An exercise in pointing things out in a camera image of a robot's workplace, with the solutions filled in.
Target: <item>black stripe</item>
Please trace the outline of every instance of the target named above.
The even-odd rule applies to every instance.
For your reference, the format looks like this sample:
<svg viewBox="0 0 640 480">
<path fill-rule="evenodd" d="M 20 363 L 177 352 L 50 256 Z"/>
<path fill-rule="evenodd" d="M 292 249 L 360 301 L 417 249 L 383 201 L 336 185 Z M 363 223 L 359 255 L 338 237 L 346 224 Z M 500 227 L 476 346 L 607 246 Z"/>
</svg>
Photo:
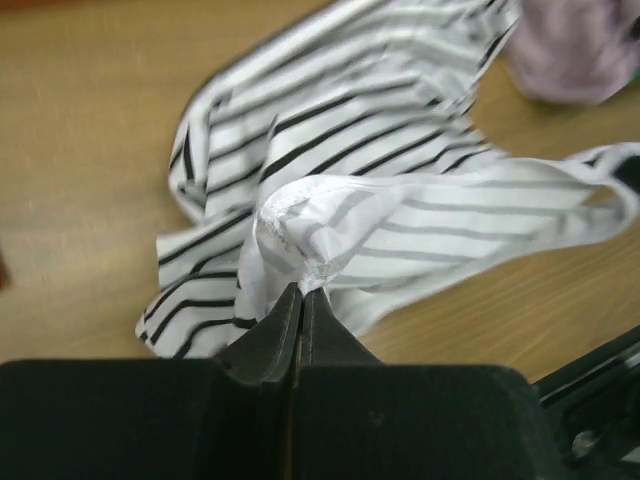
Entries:
<svg viewBox="0 0 640 480">
<path fill-rule="evenodd" d="M 236 203 L 234 205 L 231 205 L 229 208 L 227 208 L 225 210 L 226 213 L 234 213 L 234 212 L 239 212 L 240 210 L 245 210 L 245 209 L 251 209 L 253 208 L 252 205 L 249 205 L 247 203 Z"/>
<path fill-rule="evenodd" d="M 502 13 L 502 10 L 504 10 L 509 3 L 511 3 L 511 0 L 502 0 L 500 6 L 496 9 L 496 13 Z"/>
<path fill-rule="evenodd" d="M 252 215 L 252 213 L 253 212 L 250 209 L 247 209 L 247 210 L 241 212 L 240 214 L 238 214 L 235 217 L 233 217 L 230 220 L 228 220 L 226 223 L 223 223 L 222 225 L 220 225 L 218 228 L 210 231 L 206 235 L 203 235 L 200 238 L 196 238 L 195 240 L 193 240 L 193 241 L 189 242 L 188 244 L 180 247 L 179 249 L 171 252 L 170 254 L 165 255 L 164 257 L 161 257 L 158 260 L 158 264 L 160 266 L 162 266 L 162 265 L 165 265 L 165 264 L 171 262 L 172 260 L 175 260 L 176 258 L 178 258 L 181 255 L 185 254 L 186 252 L 188 252 L 192 248 L 195 248 L 198 245 L 201 245 L 204 242 L 206 242 L 208 240 L 211 240 L 212 238 L 214 238 L 214 237 L 226 232 L 230 228 L 233 228 L 238 223 L 240 223 L 243 220 L 249 218 Z"/>
<path fill-rule="evenodd" d="M 183 158 L 184 171 L 187 175 L 187 180 L 193 180 L 193 162 L 191 161 L 191 141 L 189 139 L 189 130 L 187 130 L 187 136 L 184 138 Z"/>
<path fill-rule="evenodd" d="M 243 328 L 245 330 L 250 330 L 255 327 L 258 322 L 255 318 L 238 318 L 234 317 L 233 324 L 238 328 Z"/>
<path fill-rule="evenodd" d="M 598 152 L 591 160 L 584 162 L 584 164 L 595 168 L 603 155 L 604 152 Z"/>
<path fill-rule="evenodd" d="M 218 99 L 211 104 L 211 109 L 217 110 L 223 106 L 227 106 L 232 98 L 233 98 L 233 89 L 220 95 Z"/>
<path fill-rule="evenodd" d="M 454 23 L 456 23 L 458 20 L 460 20 L 461 17 L 462 17 L 462 12 L 459 11 L 459 12 L 454 13 L 449 18 L 447 18 L 442 25 L 440 25 L 440 28 L 449 28 Z"/>
<path fill-rule="evenodd" d="M 195 197 L 192 197 L 191 195 L 189 195 L 187 193 L 187 189 L 184 187 L 184 185 L 180 185 L 178 187 L 178 192 L 180 192 L 183 195 L 185 200 L 193 203 L 194 205 L 202 208 L 203 210 L 205 209 L 205 207 L 206 207 L 205 203 L 202 202 L 199 198 L 195 198 Z"/>
<path fill-rule="evenodd" d="M 213 195 L 214 193 L 219 193 L 223 190 L 226 190 L 229 187 L 233 187 L 234 185 L 237 185 L 238 183 L 242 183 L 245 180 L 249 180 L 251 177 L 253 177 L 258 172 L 260 172 L 261 168 L 262 168 L 262 165 L 258 164 L 255 167 L 253 167 L 251 170 L 247 171 L 246 173 L 243 173 L 242 175 L 239 175 L 227 181 L 226 183 L 223 183 L 222 185 L 218 185 L 211 188 L 211 190 L 207 191 L 207 198 L 209 198 L 209 196 Z"/>
<path fill-rule="evenodd" d="M 333 2 L 330 1 L 326 5 L 322 5 L 322 6 L 318 7 L 315 11 L 312 11 L 308 15 L 302 17 L 297 22 L 293 22 L 291 25 L 289 25 L 288 27 L 280 30 L 279 32 L 274 33 L 273 35 L 268 37 L 266 40 L 260 42 L 260 44 L 257 47 L 254 47 L 254 48 L 252 48 L 250 50 L 245 51 L 242 55 L 239 55 L 238 57 L 234 58 L 227 65 L 225 65 L 224 67 L 218 69 L 216 72 L 214 72 L 211 75 L 209 75 L 209 77 L 206 80 L 204 80 L 202 82 L 202 84 L 196 89 L 196 93 L 194 93 L 191 96 L 191 98 L 187 102 L 187 106 L 185 107 L 185 109 L 183 110 L 183 113 L 180 116 L 182 117 L 182 116 L 185 115 L 186 111 L 189 109 L 189 107 L 191 107 L 191 104 L 196 100 L 198 95 L 200 95 L 202 93 L 202 91 L 217 76 L 220 76 L 223 73 L 228 72 L 233 67 L 236 67 L 238 64 L 240 64 L 242 62 L 245 62 L 245 63 L 249 62 L 253 58 L 259 56 L 262 53 L 262 51 L 264 51 L 267 48 L 269 48 L 273 43 L 277 42 L 278 40 L 282 40 L 286 36 L 287 33 L 290 33 L 290 31 L 295 29 L 300 23 L 307 22 L 310 19 L 312 19 L 314 16 L 318 16 L 319 14 L 324 13 L 324 10 L 327 9 L 329 7 L 329 5 L 331 5 L 332 3 Z M 287 59 L 285 62 L 283 62 L 283 63 L 281 63 L 279 65 L 276 65 L 271 70 L 265 72 L 265 75 L 269 74 L 273 70 L 277 70 L 277 69 L 281 68 L 283 65 L 287 65 L 288 63 L 294 61 L 295 59 L 297 59 L 299 56 L 301 56 L 303 53 L 305 53 L 306 51 L 308 51 L 312 47 L 314 47 L 314 45 L 311 45 L 310 47 L 307 47 L 307 48 L 304 48 L 304 49 L 300 50 L 299 52 L 294 54 L 292 58 Z"/>
<path fill-rule="evenodd" d="M 383 138 L 383 137 L 385 137 L 387 135 L 391 135 L 392 133 L 395 133 L 395 132 L 397 132 L 399 130 L 402 130 L 402 129 L 408 127 L 409 125 L 412 125 L 412 124 L 416 123 L 417 121 L 420 121 L 420 119 L 419 120 L 410 120 L 410 121 L 407 121 L 407 122 L 403 122 L 400 125 L 396 125 L 394 127 L 382 130 L 381 132 L 374 133 L 373 135 L 369 135 L 368 137 L 363 138 L 359 142 L 354 143 L 349 148 L 346 148 L 346 149 L 342 150 L 341 152 L 338 152 L 333 157 L 331 157 L 328 160 L 322 162 L 316 168 L 311 170 L 307 175 L 317 175 L 319 173 L 322 173 L 326 169 L 332 167 L 333 165 L 338 163 L 340 160 L 342 160 L 343 158 L 345 158 L 348 155 L 351 155 L 353 152 L 359 150 L 360 148 L 362 148 L 362 147 L 364 147 L 364 146 L 366 146 L 366 145 L 368 145 L 370 143 L 373 143 L 376 140 L 379 140 L 379 139 L 381 139 L 381 138 Z"/>
<path fill-rule="evenodd" d="M 413 143 L 410 143 L 408 145 L 405 145 L 404 147 L 401 147 L 397 150 L 394 150 L 390 153 L 388 153 L 387 155 L 379 158 L 378 160 L 376 160 L 375 162 L 371 162 L 368 165 L 365 165 L 364 167 L 356 170 L 355 172 L 352 173 L 352 175 L 364 175 L 366 173 L 369 173 L 371 170 L 374 170 L 382 165 L 384 165 L 385 163 L 389 162 L 390 160 L 393 160 L 394 158 L 399 157 L 400 155 L 404 155 L 405 153 L 414 150 L 418 147 L 421 147 L 423 145 L 426 145 L 427 143 L 435 140 L 436 138 L 438 138 L 439 136 L 441 136 L 444 133 L 444 130 L 436 130 L 435 132 L 427 135 L 424 138 L 421 138 Z"/>
<path fill-rule="evenodd" d="M 483 150 L 478 150 L 477 152 L 472 152 L 472 153 L 467 153 L 466 155 L 461 156 L 458 160 L 456 160 L 455 162 L 453 162 L 451 165 L 449 165 L 447 168 L 445 168 L 442 173 L 447 173 L 450 172 L 452 170 L 455 170 L 456 168 L 458 168 L 460 165 L 462 165 L 464 162 L 466 162 L 467 160 L 469 160 L 471 157 L 474 157 L 476 155 L 480 155 L 481 153 L 485 153 L 488 152 L 489 150 L 491 150 L 491 148 L 485 148 Z"/>
<path fill-rule="evenodd" d="M 348 122 L 341 123 L 338 126 L 327 130 L 322 135 L 318 135 L 313 140 L 310 140 L 307 143 L 303 143 L 302 145 L 294 148 L 289 153 L 287 153 L 286 155 L 283 155 L 278 160 L 276 160 L 271 165 L 269 165 L 267 168 L 265 168 L 265 170 L 262 172 L 262 176 L 260 177 L 260 182 L 264 182 L 274 173 L 277 173 L 280 170 L 282 170 L 284 167 L 289 165 L 291 162 L 293 162 L 299 156 L 303 155 L 305 152 L 312 150 L 313 148 L 317 147 L 321 143 L 329 140 L 334 135 L 337 135 L 338 133 L 343 132 L 349 127 L 357 125 L 358 123 L 363 122 L 366 119 L 373 117 L 374 115 L 375 113 L 373 112 L 360 115 L 352 120 L 349 120 Z"/>
<path fill-rule="evenodd" d="M 173 320 L 173 317 L 175 317 L 185 308 L 228 308 L 233 307 L 234 304 L 235 300 L 233 298 L 227 298 L 224 300 L 183 300 L 178 303 L 173 308 L 173 310 L 171 310 L 169 314 L 167 314 L 166 317 L 162 319 L 162 322 L 160 322 L 160 325 L 158 325 L 156 331 L 153 332 L 153 335 L 151 335 L 149 342 L 151 343 L 151 345 L 155 345 L 162 335 L 162 332 L 165 331 L 169 323 L 171 323 L 171 320 Z"/>
<path fill-rule="evenodd" d="M 228 155 L 232 155 L 234 153 L 238 153 L 244 150 L 256 140 L 260 140 L 261 138 L 266 137 L 268 133 L 269 133 L 269 128 L 268 127 L 264 128 L 259 132 L 254 133 L 251 137 L 243 139 L 242 141 L 240 141 L 240 143 L 227 147 L 222 152 L 217 152 L 217 153 L 214 153 L 213 155 L 210 155 L 208 164 L 211 165 L 211 162 L 215 162 L 216 160 L 220 160 L 223 157 L 226 157 Z"/>
<path fill-rule="evenodd" d="M 197 273 L 187 275 L 176 283 L 166 288 L 162 292 L 162 296 L 158 299 L 158 301 L 153 305 L 151 310 L 147 310 L 144 314 L 144 321 L 146 322 L 151 318 L 151 316 L 158 311 L 158 308 L 169 298 L 177 289 L 179 289 L 185 283 L 193 282 L 196 280 L 209 280 L 209 279 L 223 279 L 223 278 L 236 278 L 238 272 L 206 272 L 206 273 Z"/>
<path fill-rule="evenodd" d="M 180 155 L 182 155 L 182 150 L 184 150 L 184 142 L 180 144 L 180 146 L 176 149 L 176 153 L 174 153 L 173 157 L 171 157 L 171 161 L 169 162 L 169 171 L 173 170 L 173 167 L 175 167 L 178 163 Z"/>
<path fill-rule="evenodd" d="M 476 141 L 476 142 L 463 142 L 463 143 L 458 143 L 458 144 L 454 144 L 454 145 L 449 145 L 446 148 L 443 148 L 440 153 L 438 153 L 435 157 L 431 158 L 430 160 L 427 160 L 426 162 L 422 162 L 419 163 L 418 165 L 414 165 L 411 168 L 408 168 L 407 170 L 405 170 L 402 173 L 413 173 L 416 170 L 420 170 L 421 168 L 427 167 L 429 165 L 432 165 L 434 163 L 436 163 L 438 160 L 440 160 L 447 152 L 450 152 L 452 150 L 457 150 L 458 148 L 465 148 L 465 147 L 479 147 L 480 145 L 485 145 L 486 142 L 484 140 L 481 141 Z"/>
<path fill-rule="evenodd" d="M 473 19 L 473 18 L 479 17 L 480 15 L 482 15 L 482 13 L 483 13 L 482 7 L 474 8 L 473 10 L 467 13 L 467 16 L 465 18 L 467 20 Z"/>
<path fill-rule="evenodd" d="M 469 125 L 467 128 L 465 128 L 464 130 L 460 131 L 460 136 L 462 135 L 467 135 L 469 133 L 473 133 L 475 132 L 477 129 L 475 127 L 475 125 Z"/>
<path fill-rule="evenodd" d="M 461 117 L 464 117 L 465 115 L 467 115 L 471 109 L 473 108 L 473 106 L 476 104 L 475 100 L 472 100 L 471 102 L 469 102 L 469 106 L 467 108 L 464 109 L 464 112 L 462 112 L 460 114 Z"/>
<path fill-rule="evenodd" d="M 504 40 L 504 38 L 509 35 L 509 33 L 511 32 L 511 29 L 513 28 L 513 26 L 509 27 L 504 33 L 502 33 L 501 35 L 499 35 L 491 44 L 491 46 L 489 47 L 489 49 L 485 52 L 484 56 L 482 57 L 482 60 L 480 60 L 480 68 L 483 68 L 485 66 L 485 64 L 491 60 L 492 55 L 494 54 L 494 52 L 498 49 L 498 47 L 500 46 L 500 44 L 502 43 L 502 41 Z"/>
<path fill-rule="evenodd" d="M 366 90 L 359 90 L 359 91 L 355 91 L 355 92 L 351 92 L 343 97 L 331 100 L 327 103 L 321 104 L 321 105 L 317 105 L 314 106 L 313 108 L 304 111 L 304 112 L 300 112 L 296 115 L 293 115 L 290 118 L 287 118 L 286 120 L 283 120 L 282 122 L 279 122 L 275 129 L 274 129 L 274 136 L 278 135 L 279 133 L 282 133 L 283 131 L 298 125 L 306 120 L 310 120 L 313 117 L 317 117 L 318 115 L 321 115 L 323 113 L 328 112 L 329 110 L 332 110 L 336 107 L 339 107 L 341 105 L 344 105 L 345 103 L 349 103 L 351 100 L 354 100 L 360 96 L 366 96 L 366 95 L 377 95 L 380 93 L 385 93 L 385 92 L 391 92 L 393 90 L 402 90 L 406 87 L 411 87 L 415 85 L 415 80 L 411 80 L 411 81 L 405 81 L 402 83 L 396 83 L 393 85 L 384 85 L 384 86 L 379 86 L 379 87 L 372 87 L 372 88 L 368 88 Z"/>
<path fill-rule="evenodd" d="M 267 107 L 269 105 L 272 105 L 278 102 L 279 100 L 287 98 L 292 93 L 298 92 L 304 87 L 313 85 L 323 77 L 331 78 L 333 74 L 343 72 L 351 63 L 353 63 L 354 60 L 362 60 L 362 58 L 374 53 L 377 49 L 379 49 L 379 46 L 372 45 L 367 47 L 363 52 L 360 52 L 357 58 L 349 57 L 344 61 L 342 61 L 341 63 L 332 67 L 330 70 L 319 68 L 313 75 L 311 75 L 310 77 L 305 77 L 305 79 L 300 83 L 289 85 L 286 89 L 280 90 L 271 96 L 267 96 L 266 98 L 262 97 L 258 101 L 254 101 L 253 103 L 250 103 L 248 105 L 245 105 L 239 108 L 238 110 L 236 110 L 235 112 L 233 112 L 228 116 L 223 116 L 223 118 L 221 119 L 212 119 L 209 122 L 209 127 L 214 128 L 219 125 L 224 125 L 225 123 L 231 122 L 233 120 L 237 120 L 238 118 L 242 118 L 246 115 L 254 113 L 256 110 L 260 110 L 261 108 Z"/>
<path fill-rule="evenodd" d="M 223 255 L 227 255 L 228 253 L 233 252 L 234 250 L 238 250 L 240 247 L 242 247 L 242 244 L 244 242 L 240 242 L 237 245 L 232 245 L 231 247 L 227 248 L 226 250 L 223 250 L 221 252 L 218 252 L 214 255 L 210 255 L 208 257 L 203 258 L 202 260 L 200 260 L 198 263 L 196 263 L 193 268 L 191 269 L 191 271 L 189 272 L 189 275 L 193 275 L 196 273 L 199 273 L 200 271 L 202 271 L 202 269 L 205 267 L 205 265 L 207 263 L 209 263 L 211 260 L 215 260 L 216 258 L 220 258 Z"/>
<path fill-rule="evenodd" d="M 186 338 L 184 343 L 180 346 L 180 348 L 174 355 L 174 358 L 186 357 L 187 353 L 189 353 L 189 350 L 191 350 L 193 341 L 198 336 L 198 334 L 203 330 L 206 330 L 212 327 L 218 327 L 220 325 L 229 325 L 230 323 L 232 323 L 231 320 L 207 320 L 206 322 L 202 322 L 201 324 L 197 325 L 189 332 L 189 336 Z"/>
</svg>

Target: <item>fabric fold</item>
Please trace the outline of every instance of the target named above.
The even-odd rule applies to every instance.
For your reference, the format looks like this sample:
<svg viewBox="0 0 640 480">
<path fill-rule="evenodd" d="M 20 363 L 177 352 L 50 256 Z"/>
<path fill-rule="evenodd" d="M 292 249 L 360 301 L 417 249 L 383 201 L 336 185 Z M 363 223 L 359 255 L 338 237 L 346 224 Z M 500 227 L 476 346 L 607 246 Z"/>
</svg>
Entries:
<svg viewBox="0 0 640 480">
<path fill-rule="evenodd" d="M 614 172 L 640 146 L 511 158 L 466 113 L 514 0 L 348 0 L 212 77 L 178 127 L 169 187 L 194 221 L 158 239 L 161 293 L 136 334 L 210 356 L 289 282 L 363 333 L 386 313 L 635 218 Z M 615 201 L 584 206 L 601 185 Z"/>
<path fill-rule="evenodd" d="M 640 68 L 640 0 L 523 0 L 507 51 L 531 98 L 595 105 Z"/>
</svg>

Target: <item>wooden table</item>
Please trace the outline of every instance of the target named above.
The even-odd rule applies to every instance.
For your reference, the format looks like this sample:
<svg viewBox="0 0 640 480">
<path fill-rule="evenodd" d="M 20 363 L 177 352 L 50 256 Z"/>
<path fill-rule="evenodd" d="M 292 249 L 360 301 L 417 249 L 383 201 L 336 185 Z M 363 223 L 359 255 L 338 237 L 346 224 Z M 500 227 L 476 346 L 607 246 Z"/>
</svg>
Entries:
<svg viewBox="0 0 640 480">
<path fill-rule="evenodd" d="M 325 0 L 125 0 L 0 15 L 0 361 L 145 356 L 174 128 L 210 73 Z M 523 99 L 498 61 L 473 116 L 515 155 L 640 141 L 640 88 L 597 108 Z M 364 337 L 388 362 L 492 362 L 539 378 L 633 326 L 640 226 L 511 262 Z"/>
</svg>

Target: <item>striped shirt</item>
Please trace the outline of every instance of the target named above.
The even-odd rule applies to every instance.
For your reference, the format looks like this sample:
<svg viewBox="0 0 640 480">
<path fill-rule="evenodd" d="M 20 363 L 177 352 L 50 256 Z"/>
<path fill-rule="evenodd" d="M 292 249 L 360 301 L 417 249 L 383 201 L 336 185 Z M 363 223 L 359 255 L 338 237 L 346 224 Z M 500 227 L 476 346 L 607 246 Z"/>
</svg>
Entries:
<svg viewBox="0 0 640 480">
<path fill-rule="evenodd" d="M 354 333 L 509 259 L 606 240 L 640 146 L 513 159 L 466 114 L 515 0 L 344 0 L 211 78 L 176 135 L 169 186 L 195 226 L 157 242 L 160 295 L 136 334 L 217 353 L 291 282 Z M 583 206 L 595 188 L 613 201 Z"/>
</svg>

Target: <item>black foam pad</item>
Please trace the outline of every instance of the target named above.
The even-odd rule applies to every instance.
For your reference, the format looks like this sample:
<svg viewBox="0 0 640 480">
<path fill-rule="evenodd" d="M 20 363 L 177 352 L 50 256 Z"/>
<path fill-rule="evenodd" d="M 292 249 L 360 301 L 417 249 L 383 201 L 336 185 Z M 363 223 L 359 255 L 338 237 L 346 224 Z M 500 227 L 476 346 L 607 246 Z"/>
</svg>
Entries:
<svg viewBox="0 0 640 480">
<path fill-rule="evenodd" d="M 210 360 L 6 364 L 0 478 L 209 479 L 234 467 L 231 445 L 243 440 L 221 438 L 224 424 L 251 423 L 238 390 Z"/>
<path fill-rule="evenodd" d="M 537 397 L 502 367 L 306 367 L 296 480 L 565 479 Z"/>
<path fill-rule="evenodd" d="M 300 365 L 382 365 L 333 314 L 322 290 L 304 299 Z"/>
</svg>

